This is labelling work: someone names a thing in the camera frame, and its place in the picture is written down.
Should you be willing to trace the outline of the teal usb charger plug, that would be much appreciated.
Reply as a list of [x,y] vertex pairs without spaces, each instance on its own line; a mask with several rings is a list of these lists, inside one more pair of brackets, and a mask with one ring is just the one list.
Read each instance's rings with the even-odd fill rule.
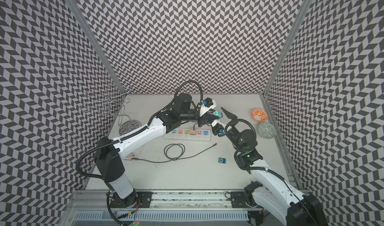
[[213,112],[213,115],[215,117],[218,117],[219,119],[221,119],[223,117],[223,114],[220,111],[217,111],[217,110]]

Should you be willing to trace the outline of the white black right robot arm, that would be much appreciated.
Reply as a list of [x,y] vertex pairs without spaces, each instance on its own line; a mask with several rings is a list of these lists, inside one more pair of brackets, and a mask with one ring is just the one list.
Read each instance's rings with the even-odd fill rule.
[[234,160],[256,179],[244,189],[249,203],[263,207],[285,226],[328,225],[320,201],[290,185],[257,151],[257,133],[252,124],[227,110],[223,112],[230,122],[222,132],[236,150]]

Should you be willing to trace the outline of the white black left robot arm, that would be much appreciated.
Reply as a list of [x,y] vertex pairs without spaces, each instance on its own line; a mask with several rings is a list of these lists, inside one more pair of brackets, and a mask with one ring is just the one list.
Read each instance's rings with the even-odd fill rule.
[[[198,87],[198,103],[193,102],[191,95],[180,93],[182,87],[187,84],[195,84]],[[202,126],[209,120],[217,119],[213,113],[216,105],[215,100],[203,98],[203,89],[197,81],[188,80],[177,88],[171,102],[155,112],[147,124],[123,136],[107,139],[103,145],[81,155],[76,162],[76,171],[81,176],[103,180],[120,199],[129,198],[135,189],[125,174],[123,160],[137,148],[170,133],[183,122],[196,121]],[[81,169],[83,160],[94,152],[99,153],[95,160],[100,172],[98,175],[86,173]]]

